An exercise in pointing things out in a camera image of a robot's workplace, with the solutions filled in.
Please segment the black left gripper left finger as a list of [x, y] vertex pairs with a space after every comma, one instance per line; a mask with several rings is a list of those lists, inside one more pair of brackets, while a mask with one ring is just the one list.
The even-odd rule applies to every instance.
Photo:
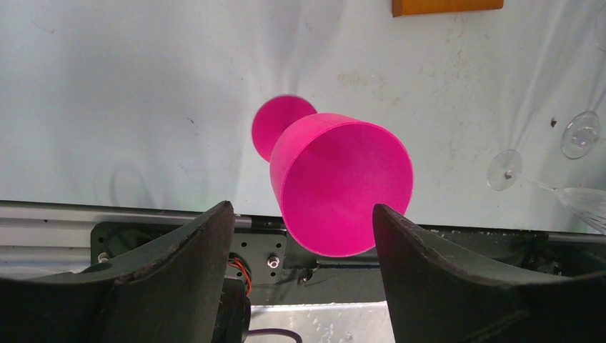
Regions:
[[82, 272], [1, 280], [3, 342], [210, 342], [234, 232], [222, 201]]

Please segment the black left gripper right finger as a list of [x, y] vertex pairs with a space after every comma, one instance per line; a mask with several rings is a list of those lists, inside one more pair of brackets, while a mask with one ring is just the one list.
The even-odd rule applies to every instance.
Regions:
[[396, 342], [603, 342], [605, 238], [435, 232], [378, 204], [373, 228]]

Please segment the pink wine glass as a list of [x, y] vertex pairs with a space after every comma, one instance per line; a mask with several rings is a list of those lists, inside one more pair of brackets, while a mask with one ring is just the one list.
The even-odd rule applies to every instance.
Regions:
[[372, 212], [385, 204], [404, 214], [414, 189], [412, 159], [389, 130], [306, 99], [276, 96], [252, 124], [257, 153], [293, 239], [325, 257], [373, 249]]

